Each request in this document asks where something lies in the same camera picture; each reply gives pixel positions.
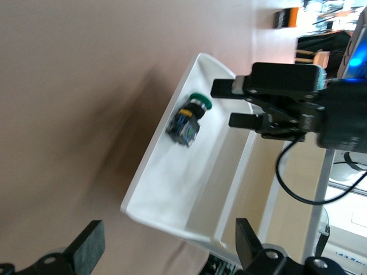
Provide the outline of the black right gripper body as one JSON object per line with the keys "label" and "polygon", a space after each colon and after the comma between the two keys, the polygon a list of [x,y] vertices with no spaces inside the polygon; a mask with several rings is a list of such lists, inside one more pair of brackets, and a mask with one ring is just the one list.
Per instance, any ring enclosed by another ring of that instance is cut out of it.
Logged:
{"label": "black right gripper body", "polygon": [[268,139],[302,140],[317,135],[317,145],[334,150],[366,149],[366,80],[336,79],[311,92],[252,88],[245,99],[260,107],[244,126]]}

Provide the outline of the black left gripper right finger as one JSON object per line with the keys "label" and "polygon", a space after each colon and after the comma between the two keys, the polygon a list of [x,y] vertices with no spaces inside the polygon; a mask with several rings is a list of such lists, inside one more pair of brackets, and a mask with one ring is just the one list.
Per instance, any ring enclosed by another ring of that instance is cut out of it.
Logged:
{"label": "black left gripper right finger", "polygon": [[235,274],[282,274],[286,257],[275,245],[262,245],[246,218],[236,219],[235,244],[241,269]]}

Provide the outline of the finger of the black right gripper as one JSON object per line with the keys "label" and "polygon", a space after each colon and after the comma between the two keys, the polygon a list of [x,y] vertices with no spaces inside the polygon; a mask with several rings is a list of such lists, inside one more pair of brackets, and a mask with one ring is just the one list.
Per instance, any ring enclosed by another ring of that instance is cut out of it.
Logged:
{"label": "finger of the black right gripper", "polygon": [[263,123],[263,115],[249,115],[244,113],[231,113],[228,125],[232,128],[242,128],[257,131]]}
{"label": "finger of the black right gripper", "polygon": [[251,97],[246,89],[248,76],[236,76],[234,79],[214,79],[210,95],[215,99],[245,100]]}

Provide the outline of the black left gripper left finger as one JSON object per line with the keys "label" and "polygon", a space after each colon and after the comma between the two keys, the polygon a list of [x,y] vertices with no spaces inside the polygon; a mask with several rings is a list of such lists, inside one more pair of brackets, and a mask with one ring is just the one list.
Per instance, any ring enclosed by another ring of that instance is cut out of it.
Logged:
{"label": "black left gripper left finger", "polygon": [[105,247],[104,222],[91,221],[62,253],[41,257],[26,274],[91,274]]}

